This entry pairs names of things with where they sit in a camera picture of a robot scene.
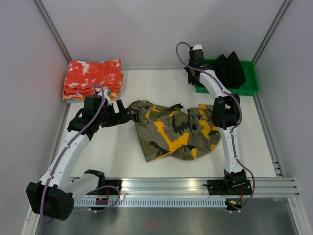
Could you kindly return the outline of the black trousers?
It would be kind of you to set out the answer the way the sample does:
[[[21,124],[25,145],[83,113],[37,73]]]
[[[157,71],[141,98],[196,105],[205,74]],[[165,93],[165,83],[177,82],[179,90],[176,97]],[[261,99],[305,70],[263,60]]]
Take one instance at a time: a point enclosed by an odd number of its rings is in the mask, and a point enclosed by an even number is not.
[[[239,89],[246,82],[241,61],[234,51],[228,57],[221,54],[212,67],[217,78],[228,89]]]

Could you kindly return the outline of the camouflage yellow green trousers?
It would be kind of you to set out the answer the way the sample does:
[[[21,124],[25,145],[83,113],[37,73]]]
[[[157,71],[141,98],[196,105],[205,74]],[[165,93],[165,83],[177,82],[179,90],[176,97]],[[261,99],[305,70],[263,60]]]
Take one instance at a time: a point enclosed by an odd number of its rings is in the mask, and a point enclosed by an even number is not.
[[[212,122],[212,105],[189,108],[175,104],[167,107],[137,100],[129,105],[129,115],[145,161],[167,156],[192,161],[209,154],[220,142],[221,135]]]

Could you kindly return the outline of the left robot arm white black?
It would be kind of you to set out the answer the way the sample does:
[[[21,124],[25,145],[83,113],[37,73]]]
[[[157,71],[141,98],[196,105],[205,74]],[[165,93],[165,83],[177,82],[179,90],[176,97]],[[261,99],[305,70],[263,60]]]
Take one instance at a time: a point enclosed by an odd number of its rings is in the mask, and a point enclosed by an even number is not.
[[[116,104],[118,112],[108,98],[101,95],[85,98],[84,106],[69,122],[64,144],[50,167],[38,182],[30,182],[26,188],[33,213],[64,221],[82,197],[90,193],[102,194],[106,190],[102,171],[88,169],[74,182],[70,183],[69,179],[82,152],[100,128],[130,120],[122,100],[118,99]]]

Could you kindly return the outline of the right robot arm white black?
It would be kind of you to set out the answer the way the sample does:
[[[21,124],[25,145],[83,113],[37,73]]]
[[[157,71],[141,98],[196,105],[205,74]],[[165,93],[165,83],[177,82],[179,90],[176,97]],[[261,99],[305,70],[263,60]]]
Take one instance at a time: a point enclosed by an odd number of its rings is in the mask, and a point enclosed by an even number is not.
[[[229,194],[251,195],[252,187],[239,156],[237,127],[242,122],[239,96],[232,94],[205,63],[200,45],[191,46],[187,67],[188,80],[199,82],[214,96],[212,122],[218,127],[225,156],[222,189]]]

